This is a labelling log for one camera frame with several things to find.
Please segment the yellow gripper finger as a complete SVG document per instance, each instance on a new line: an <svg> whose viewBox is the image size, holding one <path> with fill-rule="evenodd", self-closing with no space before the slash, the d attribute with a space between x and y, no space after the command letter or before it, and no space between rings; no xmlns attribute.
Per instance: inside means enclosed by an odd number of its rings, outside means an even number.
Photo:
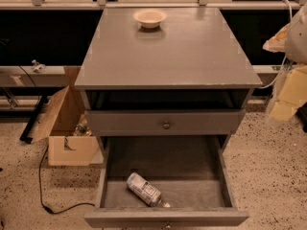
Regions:
<svg viewBox="0 0 307 230"><path fill-rule="evenodd" d="M271 37L269 40L267 40L264 43L263 49L273 53L279 53L279 52L284 53L285 40L289 27L290 24L287 24L284 27L282 27L273 37Z"/></svg>
<svg viewBox="0 0 307 230"><path fill-rule="evenodd" d="M279 122L290 121L307 103L307 65L287 71L277 85L269 117Z"/></svg>

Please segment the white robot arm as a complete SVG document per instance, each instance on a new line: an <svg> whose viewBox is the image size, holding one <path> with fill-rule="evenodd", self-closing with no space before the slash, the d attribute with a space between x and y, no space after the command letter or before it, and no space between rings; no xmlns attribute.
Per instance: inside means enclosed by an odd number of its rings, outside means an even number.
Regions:
<svg viewBox="0 0 307 230"><path fill-rule="evenodd" d="M267 113L270 119L287 122L307 103L307 4L264 43L263 49L285 54L273 81Z"/></svg>

